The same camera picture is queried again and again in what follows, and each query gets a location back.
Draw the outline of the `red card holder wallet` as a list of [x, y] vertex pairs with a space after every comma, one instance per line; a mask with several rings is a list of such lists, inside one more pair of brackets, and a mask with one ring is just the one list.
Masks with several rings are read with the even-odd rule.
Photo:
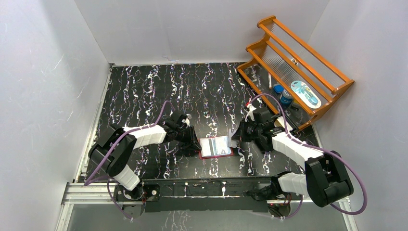
[[[218, 137], [211, 137], [213, 138], [213, 149], [214, 149], [214, 156], [211, 158], [218, 158], [218, 157], [227, 157], [233, 155], [233, 149], [228, 147], [228, 137], [227, 136], [218, 136]], [[200, 159], [208, 159], [201, 157], [201, 151], [199, 152]]]

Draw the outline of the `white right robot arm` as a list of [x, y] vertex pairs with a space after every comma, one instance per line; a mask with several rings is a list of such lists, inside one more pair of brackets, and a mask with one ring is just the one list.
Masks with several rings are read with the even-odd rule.
[[325, 207], [353, 194], [354, 187], [345, 165], [327, 152], [309, 148], [305, 143], [290, 137], [277, 121], [281, 114], [266, 108], [251, 108], [235, 130], [228, 134], [229, 145], [254, 142], [262, 152], [277, 151], [298, 164], [303, 174], [284, 171], [271, 177], [271, 183], [262, 189], [245, 192], [255, 200], [274, 196], [284, 199], [290, 193], [311, 198], [315, 205]]

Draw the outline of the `white magnetic stripe card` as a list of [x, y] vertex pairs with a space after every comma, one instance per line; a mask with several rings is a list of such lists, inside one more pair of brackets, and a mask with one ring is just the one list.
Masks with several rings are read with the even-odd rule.
[[202, 158], [211, 158], [214, 156], [214, 149], [213, 149], [213, 138], [203, 138], [200, 139], [201, 149], [201, 157]]

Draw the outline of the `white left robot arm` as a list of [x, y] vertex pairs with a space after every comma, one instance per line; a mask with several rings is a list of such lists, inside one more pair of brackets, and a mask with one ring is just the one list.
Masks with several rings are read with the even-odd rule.
[[175, 111], [157, 124], [132, 128], [112, 124], [92, 146], [88, 156], [97, 164], [97, 169], [102, 169], [125, 188], [125, 194], [131, 200], [139, 200], [144, 188], [141, 179], [128, 165], [133, 150], [178, 141], [183, 149], [200, 151], [202, 148], [190, 120], [191, 115]]

